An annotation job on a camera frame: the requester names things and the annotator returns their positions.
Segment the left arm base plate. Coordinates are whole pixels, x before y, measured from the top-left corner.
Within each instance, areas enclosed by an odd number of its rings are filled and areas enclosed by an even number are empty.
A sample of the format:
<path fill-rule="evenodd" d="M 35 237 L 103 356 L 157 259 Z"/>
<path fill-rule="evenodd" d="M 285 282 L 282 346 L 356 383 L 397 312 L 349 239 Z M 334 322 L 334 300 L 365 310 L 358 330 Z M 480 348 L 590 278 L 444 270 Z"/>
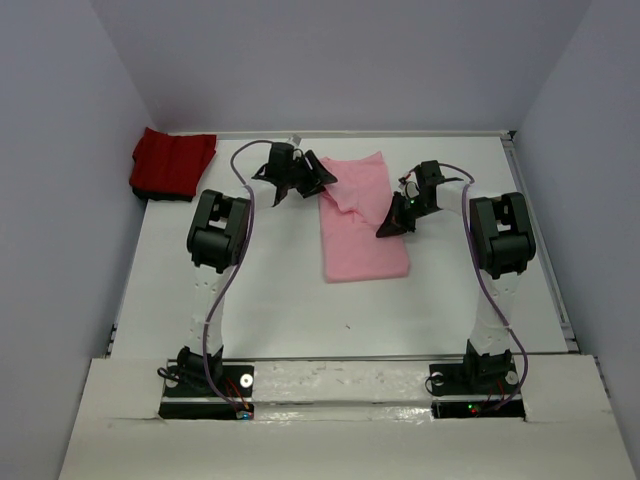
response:
<path fill-rule="evenodd" d="M 204 378 L 183 372 L 173 362 L 159 367 L 163 380 L 158 415 L 165 420 L 251 421 L 255 416 L 255 367 L 227 363 L 217 384 L 218 395 Z"/>

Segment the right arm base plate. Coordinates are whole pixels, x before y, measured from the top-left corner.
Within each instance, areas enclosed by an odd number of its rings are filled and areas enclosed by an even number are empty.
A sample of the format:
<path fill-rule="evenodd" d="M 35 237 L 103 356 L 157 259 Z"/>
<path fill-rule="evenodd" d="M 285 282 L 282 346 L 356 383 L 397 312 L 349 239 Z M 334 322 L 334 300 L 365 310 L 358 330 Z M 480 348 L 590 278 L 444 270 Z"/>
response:
<path fill-rule="evenodd" d="M 472 385 L 463 377 L 461 363 L 429 366 L 424 387 L 431 396 L 431 413 L 437 420 L 473 418 L 525 419 L 515 363 L 505 373 L 493 374 Z"/>

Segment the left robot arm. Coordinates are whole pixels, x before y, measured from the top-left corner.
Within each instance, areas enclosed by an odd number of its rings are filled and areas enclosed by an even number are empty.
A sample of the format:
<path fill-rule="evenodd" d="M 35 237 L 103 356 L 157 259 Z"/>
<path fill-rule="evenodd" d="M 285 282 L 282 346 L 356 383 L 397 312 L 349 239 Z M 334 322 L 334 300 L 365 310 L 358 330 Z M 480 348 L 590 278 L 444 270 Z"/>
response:
<path fill-rule="evenodd" d="M 268 158 L 250 178 L 237 165 L 245 150 L 266 145 Z M 201 395 L 215 395 L 235 406 L 224 394 L 222 316 L 224 300 L 246 258 L 259 210 L 278 206 L 291 190 L 309 198 L 335 184 L 331 174 L 311 150 L 300 148 L 296 135 L 284 142 L 254 140 L 241 146 L 230 159 L 238 190 L 203 191 L 187 234 L 186 248 L 194 266 L 195 293 L 189 336 L 176 359 L 177 379 Z"/>

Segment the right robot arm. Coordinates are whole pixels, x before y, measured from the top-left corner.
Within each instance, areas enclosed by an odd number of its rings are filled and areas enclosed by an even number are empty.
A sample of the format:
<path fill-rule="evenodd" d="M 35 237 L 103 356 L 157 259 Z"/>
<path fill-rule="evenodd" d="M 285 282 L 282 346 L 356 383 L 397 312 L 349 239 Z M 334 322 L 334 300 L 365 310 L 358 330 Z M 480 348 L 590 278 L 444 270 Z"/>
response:
<path fill-rule="evenodd" d="M 466 244 L 479 286 L 475 321 L 457 363 L 430 367 L 425 381 L 435 397 L 519 394 L 525 372 L 517 371 L 512 350 L 522 346 L 511 311 L 522 274 L 536 255 L 536 240 L 524 195 L 494 193 L 477 186 L 471 174 L 425 161 L 399 180 L 379 238 L 414 232 L 419 219 L 448 211 L 463 221 Z"/>

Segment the pink t shirt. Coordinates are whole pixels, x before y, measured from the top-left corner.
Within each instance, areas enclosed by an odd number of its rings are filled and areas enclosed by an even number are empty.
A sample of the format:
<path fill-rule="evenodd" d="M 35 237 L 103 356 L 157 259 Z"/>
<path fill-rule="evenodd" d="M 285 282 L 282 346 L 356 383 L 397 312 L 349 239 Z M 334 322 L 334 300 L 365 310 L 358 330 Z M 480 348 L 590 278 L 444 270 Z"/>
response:
<path fill-rule="evenodd" d="M 337 178 L 318 199 L 324 277 L 328 283 L 403 278 L 410 260 L 400 237 L 378 238 L 392 201 L 388 168 L 376 152 L 359 160 L 321 159 Z"/>

